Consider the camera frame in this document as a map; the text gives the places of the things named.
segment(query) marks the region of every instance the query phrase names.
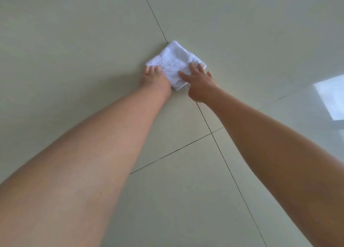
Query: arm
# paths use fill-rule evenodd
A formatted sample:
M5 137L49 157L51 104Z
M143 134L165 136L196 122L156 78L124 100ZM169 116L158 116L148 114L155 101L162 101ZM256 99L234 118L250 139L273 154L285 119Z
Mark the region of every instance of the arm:
M314 246L344 245L344 166L301 134L221 90L190 65L189 96L221 120L245 162Z
M99 246L153 120L171 94L159 67L0 186L2 246Z

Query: person's right hand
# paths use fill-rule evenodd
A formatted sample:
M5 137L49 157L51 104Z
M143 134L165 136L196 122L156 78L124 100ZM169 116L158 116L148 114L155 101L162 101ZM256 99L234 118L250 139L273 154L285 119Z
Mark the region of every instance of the person's right hand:
M189 97L193 101L204 103L208 91L212 88L218 88L218 85L209 71L207 73L204 72L201 64L198 64L196 68L194 63L190 63L190 71L191 75L187 75L182 71L179 71L178 75L181 79L190 83Z

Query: hand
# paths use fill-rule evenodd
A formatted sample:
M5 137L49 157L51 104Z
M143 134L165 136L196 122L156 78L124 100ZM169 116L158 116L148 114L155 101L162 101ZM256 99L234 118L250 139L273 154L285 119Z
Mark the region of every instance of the hand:
M140 80L141 88L153 88L165 97L165 100L171 96L170 81L161 71L160 66L146 66Z
M181 79L190 83L189 97L196 102L205 102L207 91L211 88L218 88L218 85L213 80L212 74L208 71L204 72L201 64L197 68L194 63L190 63L191 75L186 75L184 72L179 71L178 74Z

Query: tile floor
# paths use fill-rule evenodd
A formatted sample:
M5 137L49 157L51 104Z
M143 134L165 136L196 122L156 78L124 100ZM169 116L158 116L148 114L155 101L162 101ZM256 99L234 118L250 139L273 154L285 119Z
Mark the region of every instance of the tile floor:
M0 0L0 181L178 40L222 88L344 161L342 0ZM103 246L310 246L216 116L174 92Z

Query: white towel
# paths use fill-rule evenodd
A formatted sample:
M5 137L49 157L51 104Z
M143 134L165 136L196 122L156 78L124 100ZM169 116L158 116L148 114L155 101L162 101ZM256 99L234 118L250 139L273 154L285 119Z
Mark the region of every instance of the white towel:
M202 60L188 52L179 45L177 41L172 41L159 55L148 61L146 65L161 66L161 70L170 81L171 87L179 90L185 86L187 82L178 76L178 71L183 71L185 74L190 75L189 63L191 62L196 65L201 63L203 68L206 67L206 64L204 64Z

